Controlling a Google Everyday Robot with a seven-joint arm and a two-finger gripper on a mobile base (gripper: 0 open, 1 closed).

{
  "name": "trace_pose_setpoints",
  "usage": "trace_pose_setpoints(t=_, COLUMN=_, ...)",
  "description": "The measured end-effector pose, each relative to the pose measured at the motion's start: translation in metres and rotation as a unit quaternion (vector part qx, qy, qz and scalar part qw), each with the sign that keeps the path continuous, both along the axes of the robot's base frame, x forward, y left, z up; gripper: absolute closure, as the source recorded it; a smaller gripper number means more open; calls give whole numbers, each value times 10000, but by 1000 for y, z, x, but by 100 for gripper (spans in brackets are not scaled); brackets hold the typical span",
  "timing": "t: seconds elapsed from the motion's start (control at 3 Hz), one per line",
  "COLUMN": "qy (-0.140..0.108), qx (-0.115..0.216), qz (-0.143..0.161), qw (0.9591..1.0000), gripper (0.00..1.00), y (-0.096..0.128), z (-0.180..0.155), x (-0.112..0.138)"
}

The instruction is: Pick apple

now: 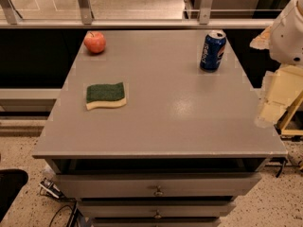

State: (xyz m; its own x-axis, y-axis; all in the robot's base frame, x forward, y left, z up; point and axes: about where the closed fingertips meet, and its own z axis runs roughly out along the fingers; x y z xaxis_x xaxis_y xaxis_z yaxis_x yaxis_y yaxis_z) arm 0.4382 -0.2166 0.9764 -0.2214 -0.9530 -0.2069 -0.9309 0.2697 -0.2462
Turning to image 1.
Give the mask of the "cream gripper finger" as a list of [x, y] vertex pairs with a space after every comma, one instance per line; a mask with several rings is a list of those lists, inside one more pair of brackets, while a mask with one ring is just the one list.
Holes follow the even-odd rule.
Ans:
[[274, 125], [303, 91], [303, 68], [282, 64], [274, 73], [266, 73], [255, 124], [261, 128]]
[[267, 26], [257, 37], [249, 44], [251, 48], [258, 50], [270, 49], [271, 26]]

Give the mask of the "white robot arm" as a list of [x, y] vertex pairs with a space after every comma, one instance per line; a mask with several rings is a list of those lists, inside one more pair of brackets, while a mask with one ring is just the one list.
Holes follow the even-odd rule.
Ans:
[[255, 124], [266, 128], [275, 124], [303, 91], [303, 0], [291, 0], [249, 46], [268, 49], [270, 58], [280, 63], [274, 74], [263, 79]]

